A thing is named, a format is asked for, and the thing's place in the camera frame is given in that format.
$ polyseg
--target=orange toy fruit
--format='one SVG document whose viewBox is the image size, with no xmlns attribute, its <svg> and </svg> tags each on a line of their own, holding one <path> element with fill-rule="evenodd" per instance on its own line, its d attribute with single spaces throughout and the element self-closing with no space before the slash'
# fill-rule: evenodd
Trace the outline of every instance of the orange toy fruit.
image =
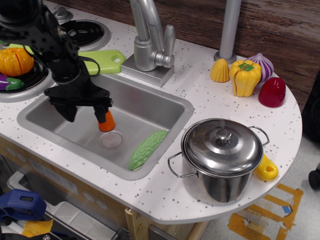
<svg viewBox="0 0 320 240">
<path fill-rule="evenodd" d="M 0 73 L 7 77 L 27 74 L 34 67 L 34 58 L 24 48 L 13 47 L 0 50 Z"/>
</svg>

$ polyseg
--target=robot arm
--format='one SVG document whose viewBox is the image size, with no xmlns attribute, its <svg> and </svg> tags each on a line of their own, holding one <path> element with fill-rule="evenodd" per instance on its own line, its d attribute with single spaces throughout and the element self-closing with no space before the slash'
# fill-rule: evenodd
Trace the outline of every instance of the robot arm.
<svg viewBox="0 0 320 240">
<path fill-rule="evenodd" d="M 109 92 L 91 82 L 76 43 L 42 0 L 1 1 L 0 40 L 29 46 L 51 70 L 58 85 L 46 89 L 44 94 L 66 120 L 74 121 L 76 106 L 92 106 L 98 121 L 106 121 L 112 106 Z"/>
</svg>

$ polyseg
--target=cabinet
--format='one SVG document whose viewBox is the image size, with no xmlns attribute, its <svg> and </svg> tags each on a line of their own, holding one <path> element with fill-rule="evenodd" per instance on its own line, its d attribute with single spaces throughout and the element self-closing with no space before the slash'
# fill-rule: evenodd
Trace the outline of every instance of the cabinet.
<svg viewBox="0 0 320 240">
<path fill-rule="evenodd" d="M 22 172 L 31 191 L 38 192 L 47 202 L 55 205 L 64 200 L 72 203 L 88 215 L 120 233 L 121 239 L 148 240 L 149 228 L 155 226 L 178 240 L 199 239 L 208 222 L 164 225 L 156 223 L 137 211 L 102 193 L 38 156 L 0 137 L 0 155 L 12 172 Z"/>
</svg>

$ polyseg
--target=orange object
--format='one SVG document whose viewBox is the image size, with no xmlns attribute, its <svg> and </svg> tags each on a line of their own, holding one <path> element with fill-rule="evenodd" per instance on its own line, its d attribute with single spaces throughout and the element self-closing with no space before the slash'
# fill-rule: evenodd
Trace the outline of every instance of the orange object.
<svg viewBox="0 0 320 240">
<path fill-rule="evenodd" d="M 49 221 L 26 221 L 21 235 L 28 238 L 50 233 L 54 220 Z"/>
<path fill-rule="evenodd" d="M 0 73 L 7 77 L 27 74 L 34 67 L 34 59 L 24 48 L 13 47 L 0 50 Z"/>
<path fill-rule="evenodd" d="M 108 110 L 108 112 L 105 114 L 105 122 L 104 123 L 98 122 L 98 125 L 99 125 L 99 130 L 102 132 L 109 132 L 115 128 L 116 124 L 110 110 Z"/>
</svg>

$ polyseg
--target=wooden wall panel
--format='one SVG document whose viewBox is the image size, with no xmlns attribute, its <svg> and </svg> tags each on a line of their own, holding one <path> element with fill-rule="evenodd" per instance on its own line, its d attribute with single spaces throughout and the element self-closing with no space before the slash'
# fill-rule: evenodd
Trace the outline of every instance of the wooden wall panel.
<svg viewBox="0 0 320 240">
<path fill-rule="evenodd" d="M 134 25 L 129 0 L 51 0 Z M 162 26 L 181 40 L 219 49 L 226 0 L 155 0 Z M 242 0 L 234 52 L 262 53 L 302 110 L 320 67 L 320 4 L 313 0 Z"/>
</svg>

